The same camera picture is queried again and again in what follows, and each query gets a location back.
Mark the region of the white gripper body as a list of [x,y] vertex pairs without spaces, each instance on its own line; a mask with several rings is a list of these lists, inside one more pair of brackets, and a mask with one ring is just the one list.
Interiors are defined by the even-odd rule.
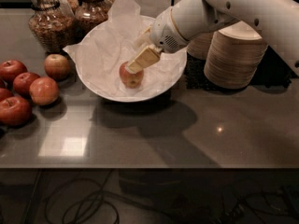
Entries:
[[169,7],[163,11],[150,27],[150,41],[166,53],[185,48],[189,43],[182,34],[186,14],[187,10],[181,7]]

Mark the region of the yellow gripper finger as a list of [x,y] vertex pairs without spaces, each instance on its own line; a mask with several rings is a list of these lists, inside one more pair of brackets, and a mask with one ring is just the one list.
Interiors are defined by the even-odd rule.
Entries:
[[136,74],[160,61],[162,50],[155,45],[146,45],[126,64],[125,69]]
[[146,30],[144,30],[139,37],[135,40],[134,46],[136,48],[141,48],[147,45],[150,45],[150,28],[148,27]]

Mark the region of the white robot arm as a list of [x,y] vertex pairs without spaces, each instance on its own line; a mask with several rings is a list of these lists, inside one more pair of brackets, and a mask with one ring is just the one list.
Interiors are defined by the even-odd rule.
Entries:
[[180,0],[162,12],[136,41],[127,70],[137,73],[203,33],[242,21],[299,75],[299,5],[293,0]]

